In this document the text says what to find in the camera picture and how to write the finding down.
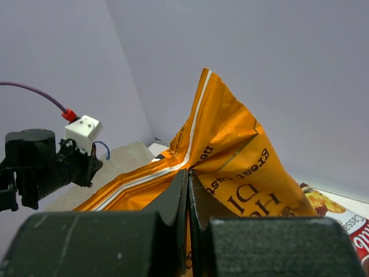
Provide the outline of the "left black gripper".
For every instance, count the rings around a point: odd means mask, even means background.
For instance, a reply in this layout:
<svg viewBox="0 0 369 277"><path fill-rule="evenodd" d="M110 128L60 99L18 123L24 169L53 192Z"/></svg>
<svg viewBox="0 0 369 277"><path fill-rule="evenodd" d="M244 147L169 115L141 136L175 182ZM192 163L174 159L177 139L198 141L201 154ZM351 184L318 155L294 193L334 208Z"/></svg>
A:
<svg viewBox="0 0 369 277"><path fill-rule="evenodd" d="M1 161L1 210L17 211L17 196L25 207L38 209L39 201L74 183L90 188L103 166L92 148L83 154L74 140L62 139L56 149L55 134L45 129L11 132L5 137Z"/></svg>

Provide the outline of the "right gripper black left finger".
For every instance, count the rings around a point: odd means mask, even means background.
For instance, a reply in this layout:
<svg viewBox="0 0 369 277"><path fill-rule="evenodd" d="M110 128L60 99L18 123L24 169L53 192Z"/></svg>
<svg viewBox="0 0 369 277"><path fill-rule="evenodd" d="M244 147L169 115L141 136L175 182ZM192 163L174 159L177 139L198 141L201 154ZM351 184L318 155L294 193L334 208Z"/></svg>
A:
<svg viewBox="0 0 369 277"><path fill-rule="evenodd" d="M181 276L188 172L140 211L45 212L19 228L2 276Z"/></svg>

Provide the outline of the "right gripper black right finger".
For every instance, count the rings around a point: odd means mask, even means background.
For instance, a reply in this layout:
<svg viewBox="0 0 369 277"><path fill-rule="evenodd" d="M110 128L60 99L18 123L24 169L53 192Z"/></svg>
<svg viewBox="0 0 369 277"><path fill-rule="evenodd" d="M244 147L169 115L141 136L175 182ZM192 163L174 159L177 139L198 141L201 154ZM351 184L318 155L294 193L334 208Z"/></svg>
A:
<svg viewBox="0 0 369 277"><path fill-rule="evenodd" d="M331 218L245 218L188 184L194 276L365 276L344 229Z"/></svg>

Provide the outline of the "orange snack packet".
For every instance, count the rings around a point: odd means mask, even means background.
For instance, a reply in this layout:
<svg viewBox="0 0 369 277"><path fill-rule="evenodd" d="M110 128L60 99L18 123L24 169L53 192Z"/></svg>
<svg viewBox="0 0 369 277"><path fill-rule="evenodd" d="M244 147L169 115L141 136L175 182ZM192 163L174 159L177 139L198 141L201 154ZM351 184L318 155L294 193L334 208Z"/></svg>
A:
<svg viewBox="0 0 369 277"><path fill-rule="evenodd" d="M202 71L190 116L169 148L149 165L117 176L77 210L144 208L181 169L194 170L206 194L236 216L315 215L262 125L209 69Z"/></svg>

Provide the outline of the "brown cassava chips bag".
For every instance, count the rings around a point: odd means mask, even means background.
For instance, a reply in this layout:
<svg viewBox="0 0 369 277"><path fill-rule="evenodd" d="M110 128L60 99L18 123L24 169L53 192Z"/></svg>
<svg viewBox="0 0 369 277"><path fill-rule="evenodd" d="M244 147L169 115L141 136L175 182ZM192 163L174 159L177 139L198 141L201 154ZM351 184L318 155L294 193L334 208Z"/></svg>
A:
<svg viewBox="0 0 369 277"><path fill-rule="evenodd" d="M301 183L300 188L318 216L334 219L347 232L366 276L368 276L368 219L345 208L308 184Z"/></svg>

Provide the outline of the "blue patterned paper bag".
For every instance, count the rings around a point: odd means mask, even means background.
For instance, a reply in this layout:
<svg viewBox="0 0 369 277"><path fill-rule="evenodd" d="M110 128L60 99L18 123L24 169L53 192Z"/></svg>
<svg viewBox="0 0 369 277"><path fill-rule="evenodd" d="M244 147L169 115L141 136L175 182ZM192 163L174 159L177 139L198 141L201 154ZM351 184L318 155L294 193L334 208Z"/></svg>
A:
<svg viewBox="0 0 369 277"><path fill-rule="evenodd" d="M118 175L142 167L153 158L154 155L149 148L140 141L115 148L111 150L109 160L105 160L103 156L100 158L103 161L103 167L93 177L91 188L75 184L67 185L46 198L47 204L44 210L47 212L71 211Z"/></svg>

